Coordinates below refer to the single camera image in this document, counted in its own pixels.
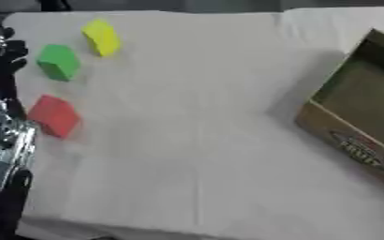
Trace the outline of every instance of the gray floor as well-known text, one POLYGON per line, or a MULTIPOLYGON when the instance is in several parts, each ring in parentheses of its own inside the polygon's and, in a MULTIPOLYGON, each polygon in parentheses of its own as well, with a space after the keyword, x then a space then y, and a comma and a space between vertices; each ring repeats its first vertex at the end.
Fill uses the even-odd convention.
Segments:
POLYGON ((384 0, 68 0, 76 10, 185 12, 284 11, 290 8, 384 6, 384 0))

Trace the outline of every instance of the yellow block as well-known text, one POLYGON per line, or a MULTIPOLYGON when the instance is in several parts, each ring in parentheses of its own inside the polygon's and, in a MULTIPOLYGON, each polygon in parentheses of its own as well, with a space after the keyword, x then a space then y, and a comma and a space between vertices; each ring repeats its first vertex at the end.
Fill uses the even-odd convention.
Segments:
POLYGON ((113 27, 102 19, 87 23, 82 32, 101 56, 111 55, 122 47, 113 27))

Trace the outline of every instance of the green block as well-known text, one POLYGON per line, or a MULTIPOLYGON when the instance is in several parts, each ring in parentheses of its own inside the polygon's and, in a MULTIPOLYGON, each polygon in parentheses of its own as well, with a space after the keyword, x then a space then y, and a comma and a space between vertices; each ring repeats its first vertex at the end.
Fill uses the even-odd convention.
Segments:
POLYGON ((80 60, 76 54, 65 45, 46 45, 37 64, 48 77, 58 81, 69 82, 80 68, 80 60))

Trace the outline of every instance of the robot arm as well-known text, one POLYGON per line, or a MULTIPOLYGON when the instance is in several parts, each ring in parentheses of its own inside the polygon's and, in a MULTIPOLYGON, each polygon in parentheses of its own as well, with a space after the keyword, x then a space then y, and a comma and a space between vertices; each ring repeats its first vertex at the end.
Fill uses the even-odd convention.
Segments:
POLYGON ((0 26, 0 239, 12 239, 32 183, 29 167, 37 126, 26 120, 17 97, 14 73, 24 67, 24 42, 7 40, 12 30, 0 26))

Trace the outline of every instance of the white cloth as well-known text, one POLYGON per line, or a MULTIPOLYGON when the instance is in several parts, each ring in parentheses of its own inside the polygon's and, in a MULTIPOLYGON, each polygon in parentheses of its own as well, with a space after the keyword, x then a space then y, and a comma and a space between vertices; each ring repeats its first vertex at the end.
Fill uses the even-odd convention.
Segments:
POLYGON ((292 122, 343 53, 369 28, 384 31, 384 7, 18 13, 6 25, 31 50, 17 75, 24 105, 52 94, 83 118, 69 140, 39 140, 21 233, 384 239, 384 186, 292 122), (91 53, 81 27, 95 17, 122 36, 121 52, 91 53), (77 53, 76 80, 41 73, 48 43, 77 53))

